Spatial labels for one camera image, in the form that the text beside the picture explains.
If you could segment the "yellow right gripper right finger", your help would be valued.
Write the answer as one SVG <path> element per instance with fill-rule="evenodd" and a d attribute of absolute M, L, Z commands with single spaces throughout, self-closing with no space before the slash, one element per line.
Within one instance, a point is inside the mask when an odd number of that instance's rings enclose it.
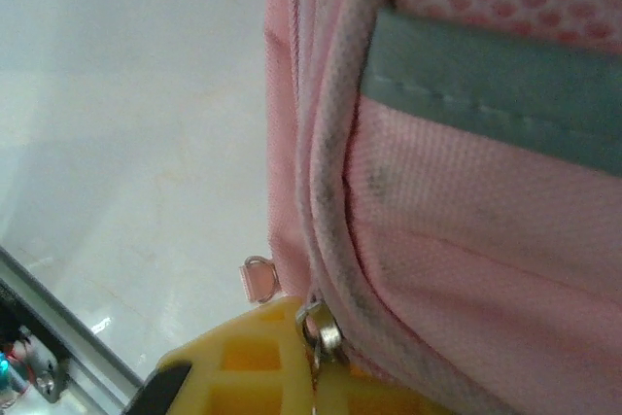
<path fill-rule="evenodd" d="M 324 363 L 318 376 L 318 415 L 437 415 L 437 406 L 399 386 Z"/>

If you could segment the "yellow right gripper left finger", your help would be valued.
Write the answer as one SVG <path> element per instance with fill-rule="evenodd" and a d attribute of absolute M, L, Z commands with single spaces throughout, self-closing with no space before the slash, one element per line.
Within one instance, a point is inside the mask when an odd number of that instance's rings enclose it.
<path fill-rule="evenodd" d="M 280 298 L 165 354 L 128 415 L 312 415 L 297 298 Z"/>

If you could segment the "pink student backpack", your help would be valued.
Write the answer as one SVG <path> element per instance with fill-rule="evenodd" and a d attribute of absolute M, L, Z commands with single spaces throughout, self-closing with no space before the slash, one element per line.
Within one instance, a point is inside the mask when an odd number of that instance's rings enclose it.
<path fill-rule="evenodd" d="M 272 258 L 324 363 L 622 415 L 622 0 L 267 0 Z"/>

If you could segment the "aluminium table frame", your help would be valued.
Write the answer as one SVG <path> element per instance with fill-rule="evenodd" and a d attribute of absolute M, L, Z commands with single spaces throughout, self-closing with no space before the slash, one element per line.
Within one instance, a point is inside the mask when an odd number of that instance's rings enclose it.
<path fill-rule="evenodd" d="M 2 247 L 0 302 L 54 354 L 60 382 L 98 415 L 121 415 L 142 379 Z"/>

